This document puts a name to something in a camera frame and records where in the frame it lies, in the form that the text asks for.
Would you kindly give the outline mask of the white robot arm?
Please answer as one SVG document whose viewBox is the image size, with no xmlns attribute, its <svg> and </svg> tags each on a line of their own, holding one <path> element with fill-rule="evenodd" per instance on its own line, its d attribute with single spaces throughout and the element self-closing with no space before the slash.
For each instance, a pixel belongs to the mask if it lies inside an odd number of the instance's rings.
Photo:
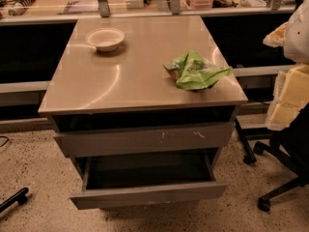
<svg viewBox="0 0 309 232">
<path fill-rule="evenodd" d="M 280 131 L 309 102 L 309 0 L 304 0 L 287 22 L 266 35 L 263 44 L 282 46 L 284 56 L 295 62 L 289 71 L 280 71 L 275 78 L 273 101 L 267 111 L 267 128 Z"/>
</svg>

